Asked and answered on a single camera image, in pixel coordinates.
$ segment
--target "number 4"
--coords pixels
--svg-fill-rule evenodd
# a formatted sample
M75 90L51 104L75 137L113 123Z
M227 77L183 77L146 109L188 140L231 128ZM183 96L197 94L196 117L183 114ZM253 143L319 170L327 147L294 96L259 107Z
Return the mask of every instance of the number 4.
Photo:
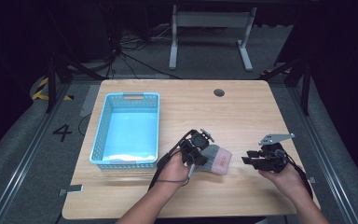
M64 125L62 125L61 128L59 128L59 129L57 129L56 131L54 131L54 134L62 134L61 142L63 142L63 140L65 139L65 136L66 136L67 134L72 133L72 132L68 132L68 128L69 128L69 125L64 124Z

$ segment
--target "white metal stand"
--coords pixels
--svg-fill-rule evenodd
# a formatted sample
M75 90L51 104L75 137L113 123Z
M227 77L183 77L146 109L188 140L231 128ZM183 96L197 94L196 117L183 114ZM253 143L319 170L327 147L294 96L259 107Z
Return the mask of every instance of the white metal stand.
M246 43L252 29L255 19L256 7L250 12L192 12L177 11L177 6L173 6L172 12L172 45L170 57L170 69L176 69L176 59L178 52L177 27L236 27L244 28L245 34L242 40L238 40L243 64L246 71L253 70L248 52L246 51Z

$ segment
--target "human hand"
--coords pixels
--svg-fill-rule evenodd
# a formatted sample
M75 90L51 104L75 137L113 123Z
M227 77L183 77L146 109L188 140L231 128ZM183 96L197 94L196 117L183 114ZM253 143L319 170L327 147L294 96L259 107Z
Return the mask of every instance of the human hand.
M178 190L187 181L190 166L183 164L182 152L179 148L174 150L172 155L159 174L155 185L164 184L171 189Z
M309 197L299 173L291 164L286 164L284 169L277 174L260 170L258 173L274 183L277 189L291 200L304 195Z

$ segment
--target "wooden table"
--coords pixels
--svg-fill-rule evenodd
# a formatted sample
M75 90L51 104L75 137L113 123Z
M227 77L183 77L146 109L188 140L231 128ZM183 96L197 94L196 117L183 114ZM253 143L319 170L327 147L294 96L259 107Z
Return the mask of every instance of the wooden table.
M223 97L213 91L223 90ZM241 80L107 80L101 85L71 185L83 192L67 195L67 219L121 217L146 192L151 170L102 171L89 161L104 96L108 92L156 91L160 94L161 157L191 129L211 133L214 143L232 153L227 175L193 174L166 204L160 217L235 217L294 214L290 201L251 165L247 150L259 150L267 133L289 133L265 81ZM301 161L291 139L283 148Z

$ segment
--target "blue plastic basket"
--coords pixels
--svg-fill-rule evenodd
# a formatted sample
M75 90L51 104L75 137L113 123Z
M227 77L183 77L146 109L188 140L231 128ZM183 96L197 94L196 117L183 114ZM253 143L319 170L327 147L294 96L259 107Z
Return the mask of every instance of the blue plastic basket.
M159 94L108 93L89 160L101 169L155 168Z

